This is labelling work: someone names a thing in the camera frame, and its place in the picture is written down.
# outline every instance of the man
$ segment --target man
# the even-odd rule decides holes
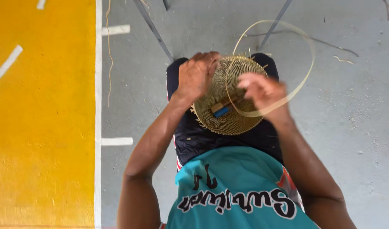
[[[128,161],[118,228],[355,228],[339,186],[297,130],[287,104],[238,136],[198,128],[188,109],[206,93],[219,58],[197,53],[168,67],[169,103]],[[263,109],[285,97],[286,87],[271,58],[257,53],[254,60],[268,64],[270,78],[246,73],[238,87]],[[152,176],[174,134],[179,190],[165,225]]]

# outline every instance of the teal jersey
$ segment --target teal jersey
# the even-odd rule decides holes
[[[318,228],[285,167],[254,148],[210,150],[187,162],[175,182],[167,229]]]

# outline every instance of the white line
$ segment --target white line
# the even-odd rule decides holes
[[[101,145],[132,145],[132,138],[102,138]]]
[[[6,71],[11,67],[11,65],[15,62],[16,58],[21,54],[22,47],[17,45],[12,53],[9,55],[8,59],[3,63],[0,67],[0,79],[6,73]]]
[[[39,0],[38,5],[36,6],[37,9],[43,10],[45,7],[46,0]]]
[[[101,35],[103,37],[108,36],[108,32],[110,32],[110,35],[128,34],[130,31],[131,31],[131,27],[129,26],[129,24],[117,25],[117,26],[108,27],[108,31],[107,31],[107,27],[103,27],[101,30]]]
[[[94,163],[94,226],[101,228],[101,27],[103,16],[102,0],[96,0],[96,71],[94,73],[94,85],[96,94],[96,118],[95,118],[95,163]]]

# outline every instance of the gray concrete floor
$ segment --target gray concrete floor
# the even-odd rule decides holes
[[[230,54],[252,23],[274,19],[285,0],[146,0],[150,16],[173,57],[198,51]],[[103,1],[103,26],[108,0]],[[389,228],[389,21],[382,0],[293,1],[282,18],[314,38],[354,50],[360,57],[315,43],[317,59],[306,85],[290,102],[293,116],[343,190],[358,228]],[[109,25],[130,24],[131,33],[103,38],[103,137],[132,137],[133,146],[102,148],[102,221],[115,226],[126,162],[146,130],[167,104],[165,70],[169,60],[131,1],[112,1]],[[269,25],[250,33],[266,32]],[[256,50],[262,37],[244,38],[238,52]],[[279,77],[293,90],[310,64],[303,39],[272,35],[263,51],[273,53]],[[356,64],[338,62],[349,59]],[[173,144],[156,171],[161,219],[177,195]]]

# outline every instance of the wicker weaving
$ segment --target wicker weaving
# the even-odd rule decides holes
[[[230,110],[219,118],[214,117],[210,111],[210,107],[214,104],[228,98],[225,90],[225,76],[233,59],[233,65],[227,74],[227,85],[230,95],[243,96],[245,91],[237,88],[237,77],[243,73],[255,72],[268,77],[262,66],[244,56],[228,56],[219,61],[207,93],[193,104],[192,111],[197,115],[199,122],[205,128],[223,135],[238,135],[247,132],[262,120],[262,117],[244,117],[235,109]],[[242,111],[256,110],[251,100],[242,100],[236,103],[236,107]]]

